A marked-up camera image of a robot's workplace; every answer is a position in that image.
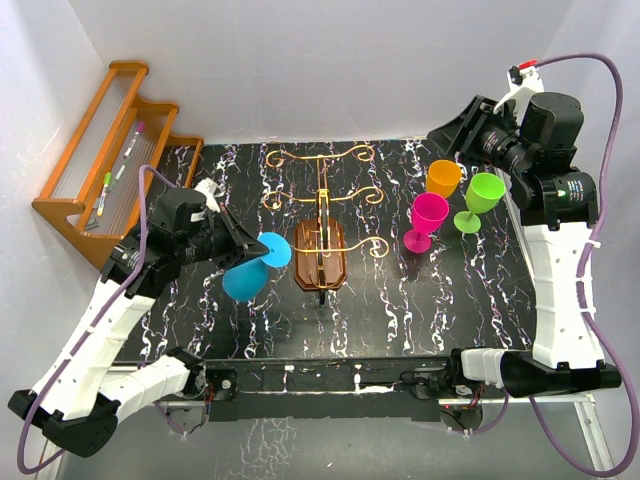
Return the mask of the pink wine glass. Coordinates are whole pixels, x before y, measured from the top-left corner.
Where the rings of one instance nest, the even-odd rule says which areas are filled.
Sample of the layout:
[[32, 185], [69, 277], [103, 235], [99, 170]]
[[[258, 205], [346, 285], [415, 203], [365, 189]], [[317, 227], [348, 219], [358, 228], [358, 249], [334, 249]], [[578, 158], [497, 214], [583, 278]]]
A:
[[412, 229], [403, 237], [404, 246], [415, 254], [428, 251], [431, 234], [441, 227], [449, 211], [449, 204], [441, 195], [432, 192], [418, 195], [411, 208]]

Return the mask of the blue wine glass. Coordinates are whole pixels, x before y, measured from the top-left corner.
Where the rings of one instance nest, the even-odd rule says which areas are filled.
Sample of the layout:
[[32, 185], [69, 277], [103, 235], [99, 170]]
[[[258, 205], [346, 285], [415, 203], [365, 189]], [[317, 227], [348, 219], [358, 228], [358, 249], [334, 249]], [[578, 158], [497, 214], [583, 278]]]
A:
[[264, 288], [271, 269], [283, 268], [292, 258], [287, 240], [274, 232], [259, 235], [258, 242], [267, 253], [227, 270], [222, 278], [224, 292], [233, 300], [248, 302]]

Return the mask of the green wine glass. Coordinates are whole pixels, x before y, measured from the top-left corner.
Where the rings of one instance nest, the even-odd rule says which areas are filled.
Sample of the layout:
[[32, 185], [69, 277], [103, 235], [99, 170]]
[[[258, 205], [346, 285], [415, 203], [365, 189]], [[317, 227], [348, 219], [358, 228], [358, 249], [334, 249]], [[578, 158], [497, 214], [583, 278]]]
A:
[[466, 191], [466, 211], [454, 216], [454, 226], [464, 234], [477, 233], [481, 228], [480, 215], [492, 210], [506, 193], [504, 181], [493, 173], [474, 175]]

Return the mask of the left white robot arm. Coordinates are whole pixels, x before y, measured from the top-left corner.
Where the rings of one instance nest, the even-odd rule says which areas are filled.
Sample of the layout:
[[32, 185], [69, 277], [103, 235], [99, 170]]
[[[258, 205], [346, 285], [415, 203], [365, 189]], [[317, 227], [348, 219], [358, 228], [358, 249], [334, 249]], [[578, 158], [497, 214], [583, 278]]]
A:
[[229, 270], [269, 249], [202, 187], [171, 188], [114, 247], [93, 297], [49, 371], [18, 390], [9, 409], [62, 450], [87, 458], [118, 425], [166, 396], [200, 398], [203, 362], [176, 347], [117, 379], [106, 377], [129, 334], [187, 265], [210, 261]]

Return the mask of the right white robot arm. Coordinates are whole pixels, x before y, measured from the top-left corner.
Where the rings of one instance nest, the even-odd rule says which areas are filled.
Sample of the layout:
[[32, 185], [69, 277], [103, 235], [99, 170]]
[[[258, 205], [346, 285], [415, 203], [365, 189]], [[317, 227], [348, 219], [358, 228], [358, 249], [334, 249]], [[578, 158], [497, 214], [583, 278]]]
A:
[[510, 177], [528, 243], [536, 299], [536, 333], [529, 351], [461, 348], [446, 371], [447, 388], [466, 397], [481, 383], [513, 397], [573, 394], [621, 385], [621, 371], [606, 362], [602, 342], [583, 316], [595, 310], [591, 275], [581, 266], [600, 217], [593, 178], [574, 167], [584, 122], [580, 102], [543, 92], [516, 118], [513, 100], [499, 105], [476, 96], [455, 119], [428, 138], [445, 158], [490, 165]]

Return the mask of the orange wine glass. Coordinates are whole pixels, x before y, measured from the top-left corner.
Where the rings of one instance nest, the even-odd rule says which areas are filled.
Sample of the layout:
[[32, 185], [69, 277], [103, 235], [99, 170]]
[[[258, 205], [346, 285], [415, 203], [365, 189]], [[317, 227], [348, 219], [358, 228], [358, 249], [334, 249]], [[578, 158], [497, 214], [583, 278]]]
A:
[[462, 171], [453, 161], [440, 159], [432, 162], [427, 171], [426, 191], [448, 199], [458, 188]]

